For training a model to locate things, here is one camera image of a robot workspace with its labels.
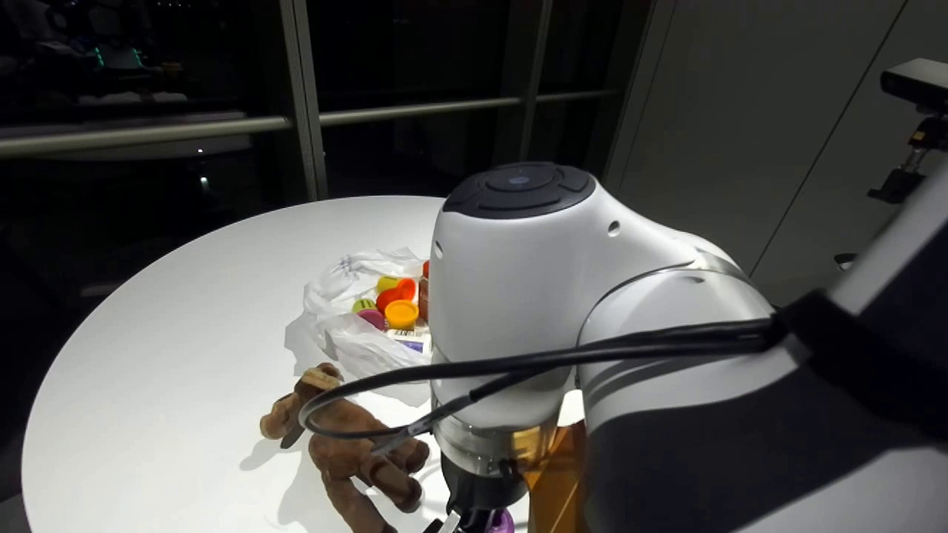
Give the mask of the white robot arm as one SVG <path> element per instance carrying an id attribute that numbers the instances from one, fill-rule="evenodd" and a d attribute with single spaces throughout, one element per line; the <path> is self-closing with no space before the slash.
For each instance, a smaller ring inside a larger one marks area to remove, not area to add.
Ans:
<path id="1" fill-rule="evenodd" d="M 775 305 L 583 168 L 463 182 L 430 253 L 451 513 L 482 531 L 525 499 L 515 432 L 578 401 L 587 533 L 948 533 L 946 203 L 928 177 Z"/>

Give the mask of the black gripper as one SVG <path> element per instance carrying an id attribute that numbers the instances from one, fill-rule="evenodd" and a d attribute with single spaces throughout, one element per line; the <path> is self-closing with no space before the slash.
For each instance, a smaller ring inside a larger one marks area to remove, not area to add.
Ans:
<path id="1" fill-rule="evenodd" d="M 525 478 L 512 462 L 501 462 L 491 473 L 470 473 L 452 460 L 441 460 L 448 508 L 458 515 L 478 515 L 512 508 L 528 496 Z"/>

